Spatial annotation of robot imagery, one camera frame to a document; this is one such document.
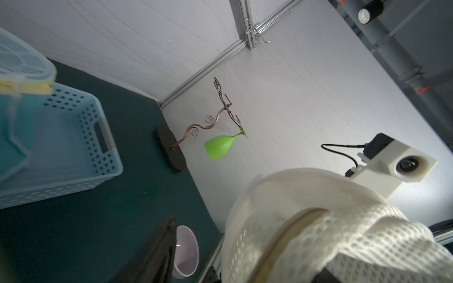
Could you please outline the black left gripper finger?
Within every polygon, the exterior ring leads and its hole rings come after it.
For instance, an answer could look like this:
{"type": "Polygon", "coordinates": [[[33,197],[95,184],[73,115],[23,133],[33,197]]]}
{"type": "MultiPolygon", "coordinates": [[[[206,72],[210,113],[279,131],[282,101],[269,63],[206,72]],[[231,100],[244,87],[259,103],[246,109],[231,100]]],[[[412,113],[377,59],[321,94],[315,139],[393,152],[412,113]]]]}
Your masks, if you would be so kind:
{"type": "Polygon", "coordinates": [[[177,227],[176,219],[166,219],[134,257],[109,281],[111,283],[171,282],[177,227]]]}

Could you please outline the cream mesh laundry bag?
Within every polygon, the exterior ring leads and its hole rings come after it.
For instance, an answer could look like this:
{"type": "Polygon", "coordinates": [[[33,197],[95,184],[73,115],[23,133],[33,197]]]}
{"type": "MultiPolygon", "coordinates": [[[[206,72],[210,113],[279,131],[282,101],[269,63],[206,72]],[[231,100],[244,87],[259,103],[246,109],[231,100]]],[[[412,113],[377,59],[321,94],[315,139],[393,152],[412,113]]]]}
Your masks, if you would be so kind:
{"type": "Polygon", "coordinates": [[[225,283],[450,283],[453,256],[373,190],[321,169],[259,178],[237,198],[225,283]]]}

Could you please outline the teal mesh laundry bag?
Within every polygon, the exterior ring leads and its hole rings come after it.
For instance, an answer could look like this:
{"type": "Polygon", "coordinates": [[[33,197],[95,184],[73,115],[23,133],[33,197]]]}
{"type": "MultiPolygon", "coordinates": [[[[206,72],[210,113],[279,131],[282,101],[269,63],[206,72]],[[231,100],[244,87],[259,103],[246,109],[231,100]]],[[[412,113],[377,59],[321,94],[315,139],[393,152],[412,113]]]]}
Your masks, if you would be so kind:
{"type": "Polygon", "coordinates": [[[53,92],[56,75],[44,55],[1,30],[1,181],[29,165],[36,120],[53,92]]]}

